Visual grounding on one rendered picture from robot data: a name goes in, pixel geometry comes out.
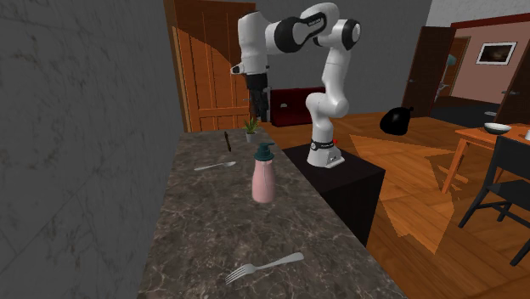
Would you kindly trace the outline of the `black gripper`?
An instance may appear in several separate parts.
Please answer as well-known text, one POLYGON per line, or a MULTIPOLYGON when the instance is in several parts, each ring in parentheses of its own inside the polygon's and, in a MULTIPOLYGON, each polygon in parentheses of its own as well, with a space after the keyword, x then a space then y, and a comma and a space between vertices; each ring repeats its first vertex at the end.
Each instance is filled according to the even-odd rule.
POLYGON ((268 100, 266 97, 266 89, 268 88, 268 75, 266 73, 246 75, 246 86, 249 89, 252 103, 257 118, 261 122, 268 121, 268 100))

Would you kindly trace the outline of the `small potted green plant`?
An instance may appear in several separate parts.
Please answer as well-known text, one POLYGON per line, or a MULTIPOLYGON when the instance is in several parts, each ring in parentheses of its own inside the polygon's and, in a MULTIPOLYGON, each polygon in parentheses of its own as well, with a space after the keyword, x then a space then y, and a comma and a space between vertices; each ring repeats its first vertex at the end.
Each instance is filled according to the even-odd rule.
POLYGON ((258 129, 258 120, 251 117, 249 121, 244 120, 245 136, 248 143, 253 143, 256 138, 256 130, 258 129))

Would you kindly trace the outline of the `dark red sofa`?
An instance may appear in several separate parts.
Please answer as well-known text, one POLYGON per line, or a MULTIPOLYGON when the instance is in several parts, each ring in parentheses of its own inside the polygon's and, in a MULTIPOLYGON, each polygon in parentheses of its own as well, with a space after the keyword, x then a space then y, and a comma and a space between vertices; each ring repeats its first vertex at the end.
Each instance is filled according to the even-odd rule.
POLYGON ((311 124, 306 98, 311 93, 324 92, 324 87, 273 89, 270 93, 271 123, 276 127, 311 124))

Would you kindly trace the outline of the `orange wooden door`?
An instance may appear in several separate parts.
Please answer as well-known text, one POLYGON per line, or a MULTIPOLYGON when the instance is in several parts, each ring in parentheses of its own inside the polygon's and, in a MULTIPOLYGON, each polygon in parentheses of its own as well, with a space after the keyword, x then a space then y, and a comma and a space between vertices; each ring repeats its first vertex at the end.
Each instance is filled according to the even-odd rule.
POLYGON ((242 128, 250 119, 237 23, 254 3, 163 0, 186 132, 242 128))

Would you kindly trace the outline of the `pink soap dispenser bottle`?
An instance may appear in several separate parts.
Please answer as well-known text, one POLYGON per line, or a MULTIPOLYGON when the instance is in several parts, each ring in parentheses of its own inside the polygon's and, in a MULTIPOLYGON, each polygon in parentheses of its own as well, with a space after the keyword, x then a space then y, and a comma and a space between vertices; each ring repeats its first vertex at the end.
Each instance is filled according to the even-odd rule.
POLYGON ((269 203, 275 194, 275 178, 273 173, 274 154, 270 146, 274 143, 260 143, 254 154, 255 169, 252 177, 252 198, 258 203, 269 203))

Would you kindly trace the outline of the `silver spoon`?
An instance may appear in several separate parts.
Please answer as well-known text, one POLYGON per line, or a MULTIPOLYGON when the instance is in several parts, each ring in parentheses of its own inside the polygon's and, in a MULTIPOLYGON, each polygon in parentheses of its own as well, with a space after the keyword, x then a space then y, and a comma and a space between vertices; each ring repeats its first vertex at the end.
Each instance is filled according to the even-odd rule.
POLYGON ((195 171, 202 171, 202 170, 210 169, 210 168, 217 167, 217 166, 229 167, 229 166, 234 166, 235 164, 236 164, 236 161, 228 161, 228 162, 217 163, 217 164, 213 164, 213 165, 209 165, 209 166, 196 167, 194 170, 195 171))

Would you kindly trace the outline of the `black robot stand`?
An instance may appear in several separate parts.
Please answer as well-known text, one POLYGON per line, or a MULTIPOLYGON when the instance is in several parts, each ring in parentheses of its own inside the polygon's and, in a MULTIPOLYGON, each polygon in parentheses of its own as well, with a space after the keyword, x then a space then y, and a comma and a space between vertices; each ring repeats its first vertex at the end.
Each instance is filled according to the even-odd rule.
POLYGON ((319 192, 357 239, 366 245, 386 170, 342 151, 345 161, 333 168, 307 163, 307 144, 287 148, 284 153, 319 192))

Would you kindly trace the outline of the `black garbage bag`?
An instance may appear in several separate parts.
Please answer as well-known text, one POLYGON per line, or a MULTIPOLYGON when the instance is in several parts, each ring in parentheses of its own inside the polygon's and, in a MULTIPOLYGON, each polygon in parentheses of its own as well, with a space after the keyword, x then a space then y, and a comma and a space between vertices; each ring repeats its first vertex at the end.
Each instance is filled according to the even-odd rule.
POLYGON ((396 107, 389 110, 380 122, 380 129, 387 134, 403 136, 409 129, 413 107, 396 107))

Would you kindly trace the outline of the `silver fork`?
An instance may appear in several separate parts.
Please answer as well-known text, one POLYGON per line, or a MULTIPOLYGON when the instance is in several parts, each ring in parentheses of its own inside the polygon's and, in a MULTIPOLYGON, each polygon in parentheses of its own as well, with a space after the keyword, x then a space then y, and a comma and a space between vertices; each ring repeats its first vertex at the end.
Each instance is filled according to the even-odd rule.
POLYGON ((235 280, 243 276, 246 276, 247 274, 255 273, 257 270, 271 268, 271 267, 275 267, 275 266, 290 263, 290 262, 298 262, 303 259, 304 259, 304 255, 301 252, 295 252, 288 256, 282 257, 274 262, 270 262, 262 266, 255 266, 254 264, 247 263, 247 264, 240 266, 239 268, 236 268, 232 273, 230 273, 225 278, 225 283, 229 285, 230 283, 234 282, 235 280))

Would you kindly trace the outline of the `dark brown open door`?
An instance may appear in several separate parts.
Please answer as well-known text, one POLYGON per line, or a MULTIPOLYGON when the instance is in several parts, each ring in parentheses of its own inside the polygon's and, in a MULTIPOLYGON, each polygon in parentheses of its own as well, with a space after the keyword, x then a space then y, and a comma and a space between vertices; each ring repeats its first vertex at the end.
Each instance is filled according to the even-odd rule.
POLYGON ((452 27, 421 27, 402 102, 414 108, 412 118, 430 115, 454 34, 452 27))

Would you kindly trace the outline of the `orange wooden table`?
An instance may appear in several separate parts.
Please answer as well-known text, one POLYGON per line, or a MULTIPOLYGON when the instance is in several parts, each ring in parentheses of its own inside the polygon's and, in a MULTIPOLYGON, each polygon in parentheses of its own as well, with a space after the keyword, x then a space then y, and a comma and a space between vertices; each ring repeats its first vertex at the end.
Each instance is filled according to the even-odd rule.
MULTIPOLYGON (((505 137, 530 144, 530 140, 525 139, 527 131, 530 130, 530 124, 511 124, 510 126, 511 129, 504 134, 505 137)), ((487 150, 494 150, 497 139, 497 135, 487 133, 484 128, 466 128, 456 130, 455 132, 460 136, 460 141, 458 142, 454 157, 448 169, 447 177, 443 183, 441 190, 443 194, 448 192, 469 145, 474 144, 487 150)))

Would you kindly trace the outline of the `white bowl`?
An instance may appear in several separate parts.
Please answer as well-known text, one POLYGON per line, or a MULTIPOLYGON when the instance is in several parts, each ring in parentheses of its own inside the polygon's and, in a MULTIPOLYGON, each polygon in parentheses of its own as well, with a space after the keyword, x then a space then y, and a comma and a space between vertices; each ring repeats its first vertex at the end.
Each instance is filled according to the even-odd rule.
POLYGON ((494 135, 502 135, 511 130, 511 126, 495 122, 486 122, 483 126, 487 133, 494 135))

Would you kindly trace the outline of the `black chair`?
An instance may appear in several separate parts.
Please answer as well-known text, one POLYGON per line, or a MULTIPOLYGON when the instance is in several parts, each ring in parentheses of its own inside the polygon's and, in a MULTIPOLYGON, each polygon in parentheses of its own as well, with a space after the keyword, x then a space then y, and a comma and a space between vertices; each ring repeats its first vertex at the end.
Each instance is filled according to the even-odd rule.
POLYGON ((463 228, 476 210, 492 208, 499 214, 498 222, 508 217, 530 229, 530 221, 511 212, 512 206, 530 212, 530 144, 498 136, 482 186, 458 227, 463 228), (520 179, 495 183, 494 177, 499 168, 520 179))

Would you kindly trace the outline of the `framed wall picture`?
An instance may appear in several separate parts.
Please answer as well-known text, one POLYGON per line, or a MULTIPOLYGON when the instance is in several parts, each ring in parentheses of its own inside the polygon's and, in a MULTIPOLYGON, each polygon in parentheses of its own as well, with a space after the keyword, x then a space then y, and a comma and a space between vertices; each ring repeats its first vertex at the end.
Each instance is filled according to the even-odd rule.
POLYGON ((477 56, 477 65, 508 65, 517 42, 485 42, 477 56))

